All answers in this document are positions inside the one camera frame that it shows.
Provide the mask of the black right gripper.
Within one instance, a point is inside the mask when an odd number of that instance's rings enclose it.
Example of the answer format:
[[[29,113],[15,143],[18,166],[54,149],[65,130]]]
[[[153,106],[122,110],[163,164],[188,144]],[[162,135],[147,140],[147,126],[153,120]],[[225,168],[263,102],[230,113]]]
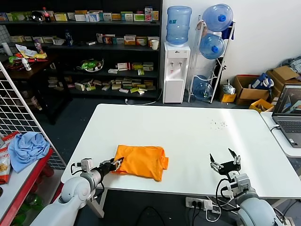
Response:
[[[237,155],[230,148],[228,149],[230,154],[233,157],[233,161],[225,162],[222,164],[217,163],[213,156],[210,154],[210,166],[213,169],[219,169],[219,174],[224,176],[229,176],[230,172],[236,171],[239,172],[241,170],[240,160],[241,156]]]

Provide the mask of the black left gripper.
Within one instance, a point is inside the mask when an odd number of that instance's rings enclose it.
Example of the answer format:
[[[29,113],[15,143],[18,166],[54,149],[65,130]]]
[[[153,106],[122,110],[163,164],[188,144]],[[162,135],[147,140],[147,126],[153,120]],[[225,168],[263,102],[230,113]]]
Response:
[[[123,160],[124,157],[121,157],[117,160],[106,160],[100,163],[99,168],[103,174],[108,174],[111,171],[119,169]]]

